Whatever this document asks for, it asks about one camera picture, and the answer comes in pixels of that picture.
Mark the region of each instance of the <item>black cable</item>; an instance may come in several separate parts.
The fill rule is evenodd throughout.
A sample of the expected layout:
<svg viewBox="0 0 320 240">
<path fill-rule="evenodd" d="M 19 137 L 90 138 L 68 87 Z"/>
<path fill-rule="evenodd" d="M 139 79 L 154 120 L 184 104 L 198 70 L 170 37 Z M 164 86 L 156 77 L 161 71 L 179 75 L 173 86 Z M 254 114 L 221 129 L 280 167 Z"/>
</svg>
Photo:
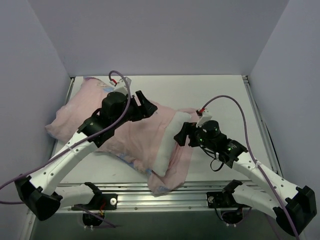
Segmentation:
<svg viewBox="0 0 320 240">
<path fill-rule="evenodd" d="M 212 163 L 214 162 L 214 159 L 211 161 L 211 163 L 210 163 L 210 168 L 211 168 L 211 170 L 212 171 L 214 171 L 214 172 L 219 172 L 222 168 L 223 168 L 223 166 L 225 165 L 223 162 L 221 163 L 221 165 L 220 165 L 220 167 L 218 167 L 217 169 L 213 169 L 212 168 Z"/>
<path fill-rule="evenodd" d="M 205 149 L 204 147 L 201 147 L 201 149 L 202 149 L 202 151 L 204 151 L 204 153 L 205 153 L 206 155 L 208 155 L 210 158 L 212 158 L 212 161 L 211 161 L 211 163 L 210 163 L 210 168 L 211 168 L 211 170 L 212 170 L 213 172 L 218 172 L 218 171 L 220 171 L 220 170 L 223 168 L 223 166 L 224 166 L 224 163 L 223 163 L 223 162 L 221 163 L 220 167 L 218 167 L 217 169 L 213 169 L 213 168 L 212 168 L 212 163 L 214 162 L 214 160 L 217 160 L 216 153 L 214 153 L 213 151 L 207 150 L 207 149 Z"/>
<path fill-rule="evenodd" d="M 211 156 L 206 149 L 204 149 L 204 148 L 201 148 L 201 149 L 202 149 L 202 151 L 204 151 L 204 153 L 207 154 L 210 158 L 213 158 L 213 160 L 217 159 L 216 156 Z"/>
</svg>

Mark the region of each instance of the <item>black clamp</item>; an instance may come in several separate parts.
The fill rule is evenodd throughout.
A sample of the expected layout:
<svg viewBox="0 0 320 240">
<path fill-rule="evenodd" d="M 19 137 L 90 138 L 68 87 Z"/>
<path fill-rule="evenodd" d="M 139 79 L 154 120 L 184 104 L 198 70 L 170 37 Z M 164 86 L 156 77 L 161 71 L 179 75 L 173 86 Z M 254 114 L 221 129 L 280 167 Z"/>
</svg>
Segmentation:
<svg viewBox="0 0 320 240">
<path fill-rule="evenodd" d="M 212 191 L 206 193 L 208 208 L 239 208 L 243 206 L 235 201 L 232 194 L 235 189 L 242 185 L 241 181 L 232 180 L 222 191 Z"/>
<path fill-rule="evenodd" d="M 79 204 L 86 210 L 116 210 L 118 205 L 118 195 L 115 193 L 103 193 L 92 182 L 85 182 L 92 189 L 94 196 L 88 204 Z M 77 207 L 72 207 L 72 210 L 79 210 Z"/>
</svg>

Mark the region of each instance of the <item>metal frame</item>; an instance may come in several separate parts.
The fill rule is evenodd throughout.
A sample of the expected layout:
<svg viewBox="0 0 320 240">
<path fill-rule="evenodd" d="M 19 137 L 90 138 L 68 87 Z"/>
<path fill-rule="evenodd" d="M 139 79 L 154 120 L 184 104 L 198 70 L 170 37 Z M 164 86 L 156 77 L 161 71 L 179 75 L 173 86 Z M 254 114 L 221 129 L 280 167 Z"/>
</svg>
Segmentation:
<svg viewBox="0 0 320 240">
<path fill-rule="evenodd" d="M 254 113 L 254 116 L 255 116 L 259 131 L 260 131 L 260 135 L 262 137 L 264 148 L 265 148 L 267 156 L 268 156 L 268 158 L 270 160 L 271 168 L 272 168 L 272 170 L 274 172 L 276 172 L 278 175 L 283 177 L 283 174 L 282 174 L 282 171 L 281 171 L 281 168 L 280 168 L 280 165 L 279 165 L 279 162 L 278 162 L 278 159 L 277 159 L 277 156 L 276 156 L 276 153 L 275 153 L 271 138 L 269 136 L 269 132 L 268 132 L 267 126 L 266 126 L 265 122 L 262 119 L 262 116 L 261 116 L 261 114 L 259 112 L 259 109 L 257 107 L 255 99 L 254 99 L 254 97 L 252 95 L 248 78 L 244 78 L 243 82 L 244 82 L 244 86 L 245 86 L 246 92 L 248 94 L 248 97 L 249 97 L 249 100 L 250 100 L 250 103 L 251 103 L 251 106 L 252 106 L 252 110 L 253 110 L 253 113 Z"/>
<path fill-rule="evenodd" d="M 67 92 L 65 103 L 70 99 L 75 78 L 71 78 L 70 86 Z M 266 149 L 272 170 L 282 176 L 282 172 L 270 139 L 266 124 L 264 123 L 261 114 L 258 110 L 256 102 L 253 98 L 248 77 L 243 77 L 243 82 L 253 109 L 255 119 Z M 52 148 L 52 154 L 57 147 L 55 141 Z M 185 182 L 181 187 L 173 190 L 169 194 L 154 197 L 146 183 L 95 183 L 104 193 L 115 193 L 118 195 L 117 212 L 180 212 L 180 211 L 214 211 L 208 208 L 207 192 L 221 191 L 230 181 L 204 181 L 204 182 Z M 243 181 L 249 187 L 260 190 L 260 188 L 252 181 Z M 62 183 L 59 187 L 75 186 L 77 184 Z M 78 211 L 73 211 L 66 207 L 58 210 L 59 213 L 74 214 Z M 35 215 L 29 210 L 27 213 L 26 222 L 21 233 L 21 240 L 28 240 L 36 220 Z M 300 238 L 305 240 L 304 232 Z"/>
</svg>

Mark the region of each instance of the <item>screw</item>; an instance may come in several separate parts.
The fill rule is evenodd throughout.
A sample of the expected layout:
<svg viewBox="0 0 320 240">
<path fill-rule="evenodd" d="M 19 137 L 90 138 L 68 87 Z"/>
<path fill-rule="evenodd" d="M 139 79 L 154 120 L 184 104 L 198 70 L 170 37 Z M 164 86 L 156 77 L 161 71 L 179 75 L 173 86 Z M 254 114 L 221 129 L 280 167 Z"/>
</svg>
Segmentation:
<svg viewBox="0 0 320 240">
<path fill-rule="evenodd" d="M 110 199 L 110 204 L 111 204 L 112 206 L 116 205 L 116 204 L 117 204 L 117 199 L 111 198 L 111 199 Z"/>
<path fill-rule="evenodd" d="M 214 202 L 214 199 L 215 199 L 214 196 L 209 196 L 208 202 L 212 204 Z"/>
</svg>

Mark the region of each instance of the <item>cloth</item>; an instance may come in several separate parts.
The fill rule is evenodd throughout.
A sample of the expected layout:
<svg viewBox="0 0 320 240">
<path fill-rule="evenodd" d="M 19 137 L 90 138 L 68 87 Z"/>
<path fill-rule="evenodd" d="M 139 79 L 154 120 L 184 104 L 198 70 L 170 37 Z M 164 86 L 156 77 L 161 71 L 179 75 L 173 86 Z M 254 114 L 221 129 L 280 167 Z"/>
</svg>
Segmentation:
<svg viewBox="0 0 320 240">
<path fill-rule="evenodd" d="M 84 77 L 80 90 L 57 111 L 55 120 L 45 129 L 54 138 L 68 142 L 84 120 L 101 107 L 102 100 L 113 89 L 98 78 Z M 188 146 L 178 146 L 173 137 L 184 122 L 196 122 L 198 116 L 195 109 L 176 111 L 152 103 L 158 110 L 151 117 L 124 123 L 98 151 L 113 153 L 137 171 L 145 173 L 149 188 L 158 195 L 185 181 L 193 150 Z"/>
</svg>

